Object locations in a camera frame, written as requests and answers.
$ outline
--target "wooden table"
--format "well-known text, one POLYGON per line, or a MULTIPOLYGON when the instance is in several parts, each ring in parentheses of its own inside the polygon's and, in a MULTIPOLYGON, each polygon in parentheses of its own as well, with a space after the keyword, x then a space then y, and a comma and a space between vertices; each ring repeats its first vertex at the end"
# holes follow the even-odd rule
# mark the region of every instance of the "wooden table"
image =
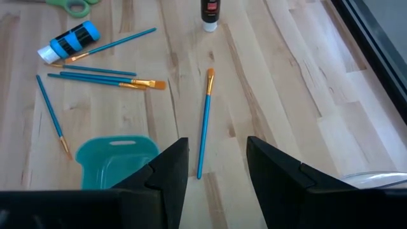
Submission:
POLYGON ((256 135, 334 177, 407 171, 407 128, 330 4, 224 0, 216 32, 199 1, 122 0, 73 19, 41 3, 0 3, 0 189, 79 189, 35 75, 40 74, 72 152, 105 135, 142 134, 161 150, 190 139, 181 228, 265 228, 245 158, 256 135), (36 50, 91 20, 99 46, 150 35, 76 64, 165 80, 146 92, 47 78, 36 50), (216 70, 203 179, 195 178, 205 72, 216 70))

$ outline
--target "paintbrush bristles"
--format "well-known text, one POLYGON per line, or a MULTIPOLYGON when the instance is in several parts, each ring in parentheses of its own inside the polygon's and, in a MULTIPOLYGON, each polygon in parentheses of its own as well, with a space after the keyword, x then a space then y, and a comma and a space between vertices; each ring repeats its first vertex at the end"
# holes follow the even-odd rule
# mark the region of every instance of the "paintbrush bristles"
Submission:
POLYGON ((145 85, 147 87, 160 89, 160 90, 164 90, 165 87, 167 86, 167 83, 165 81, 156 81, 156 80, 136 80, 136 79, 133 79, 132 84, 145 85))
POLYGON ((167 87, 167 84, 165 81, 155 81, 155 85, 154 85, 155 89, 165 90, 166 87, 167 87))
POLYGON ((83 57, 87 57, 87 56, 89 56, 89 53, 84 53, 84 54, 81 54, 81 55, 77 55, 75 57, 68 58, 68 59, 65 60, 65 64, 70 64, 72 62, 75 62, 75 61, 77 61, 79 59, 82 59, 83 57))
POLYGON ((47 64, 44 63, 46 66, 52 66, 52 67, 64 67, 62 64, 47 64))

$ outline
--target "paint tube cap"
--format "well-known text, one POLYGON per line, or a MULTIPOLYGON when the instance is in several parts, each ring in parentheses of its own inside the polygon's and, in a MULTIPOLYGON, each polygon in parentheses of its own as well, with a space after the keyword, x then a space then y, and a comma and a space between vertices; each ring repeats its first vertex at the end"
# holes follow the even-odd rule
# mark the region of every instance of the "paint tube cap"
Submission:
POLYGON ((61 59, 58 56, 58 54, 49 45, 47 45, 44 48, 38 50, 37 52, 38 52, 39 56, 41 56, 41 58, 43 60, 45 60, 45 62, 47 64, 52 64, 55 61, 61 59))
POLYGON ((203 29, 207 32, 213 32, 217 28, 217 22, 213 23, 208 23, 208 22, 203 22, 203 29))

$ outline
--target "green scissors handle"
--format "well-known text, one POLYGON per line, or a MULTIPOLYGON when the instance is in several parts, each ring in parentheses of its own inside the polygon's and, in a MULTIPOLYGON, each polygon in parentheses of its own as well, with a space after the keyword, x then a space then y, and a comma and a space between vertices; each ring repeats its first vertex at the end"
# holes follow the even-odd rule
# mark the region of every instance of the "green scissors handle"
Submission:
POLYGON ((98 3, 100 0, 46 0, 46 3, 52 4, 55 6, 63 7, 68 14, 72 17, 82 18, 89 14, 90 6, 89 4, 98 3), (72 10, 73 6, 82 7, 81 11, 72 10))

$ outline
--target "paintbrush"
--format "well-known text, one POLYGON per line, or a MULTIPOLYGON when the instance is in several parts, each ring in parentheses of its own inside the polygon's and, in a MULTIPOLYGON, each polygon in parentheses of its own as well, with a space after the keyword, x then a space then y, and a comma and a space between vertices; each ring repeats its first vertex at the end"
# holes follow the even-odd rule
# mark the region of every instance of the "paintbrush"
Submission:
POLYGON ((140 32, 140 33, 138 33, 138 34, 134 34, 134 35, 129 36, 129 37, 127 37, 127 38, 120 39, 120 40, 118 40, 118 41, 115 41, 115 42, 112 42, 112 43, 110 43, 110 44, 101 46, 101 47, 99 47, 99 48, 95 48, 94 50, 90 50, 89 52, 83 53, 83 54, 81 54, 81 55, 77 55, 77 56, 75 56, 75 57, 68 58, 68 59, 65 60, 65 63, 66 63, 66 64, 70 64, 70 63, 72 63, 72 62, 74 62, 74 61, 77 61, 77 60, 82 59, 82 58, 84 58, 84 57, 87 57, 87 56, 89 56, 89 55, 92 55, 92 54, 101 52, 101 51, 106 50, 106 49, 108 49, 108 48, 112 48, 112 47, 114 47, 114 46, 116 46, 116 45, 120 45, 120 44, 122 44, 122 43, 124 43, 124 42, 127 42, 127 41, 130 41, 130 40, 132 40, 132 39, 139 38, 139 37, 141 37, 141 36, 143 36, 143 35, 149 34, 150 32, 154 32, 154 31, 156 31, 156 30, 157 30, 157 28, 148 29, 148 30, 146 30, 146 31, 144 31, 144 32, 140 32))
POLYGON ((126 72, 126 71, 116 71, 116 70, 110 70, 110 69, 99 69, 99 68, 95 68, 95 67, 72 66, 72 65, 67 65, 67 64, 45 64, 45 65, 53 66, 53 67, 62 67, 62 68, 66 68, 66 69, 93 71, 93 72, 97 72, 97 73, 120 74, 120 75, 124 75, 124 76, 137 76, 136 73, 126 72))
POLYGON ((116 76, 102 76, 96 74, 83 74, 83 73, 72 73, 72 72, 60 72, 60 75, 63 76, 77 76, 82 78, 89 78, 95 80, 110 80, 110 81, 118 81, 122 83, 131 83, 133 85, 144 85, 150 88, 155 88, 159 90, 165 90, 167 87, 167 83, 165 81, 158 81, 158 80, 137 80, 132 78, 124 78, 124 77, 116 77, 116 76))
POLYGON ((143 86, 143 85, 133 85, 130 83, 122 83, 122 82, 118 82, 118 81, 98 80, 98 79, 83 78, 80 76, 66 76, 66 75, 59 75, 59 74, 52 74, 52 73, 48 73, 48 76, 54 77, 54 78, 67 79, 67 80, 77 80, 77 81, 84 81, 84 82, 89 82, 89 83, 111 85, 111 86, 116 86, 116 87, 125 87, 125 88, 139 89, 139 90, 146 89, 146 86, 143 86))
POLYGON ((198 173, 197 173, 198 179, 201 179, 201 177, 202 177, 202 167, 204 166, 206 132, 208 129, 208 121, 209 121, 210 95, 212 93, 212 84, 214 82, 214 77, 215 77, 215 70, 213 68, 208 69, 208 87, 207 87, 207 91, 206 91, 205 109, 204 109, 204 113, 203 113, 201 145, 199 148, 199 161, 198 161, 198 173))
POLYGON ((64 135, 62 134, 61 126, 59 125, 57 117, 55 116, 55 112, 53 111, 51 102, 50 102, 50 100, 48 98, 48 95, 46 94, 43 82, 41 81, 41 77, 39 77, 38 75, 36 77, 37 77, 37 82, 38 82, 38 85, 39 85, 39 89, 41 90, 41 93, 43 94, 45 104, 46 104, 46 106, 48 108, 48 111, 50 112, 52 122, 54 124, 55 129, 57 130, 57 134, 58 134, 59 140, 60 140, 60 142, 62 144, 62 147, 64 148, 64 150, 66 152, 66 155, 68 156, 68 159, 72 160, 72 155, 69 152, 68 144, 66 143, 64 135))

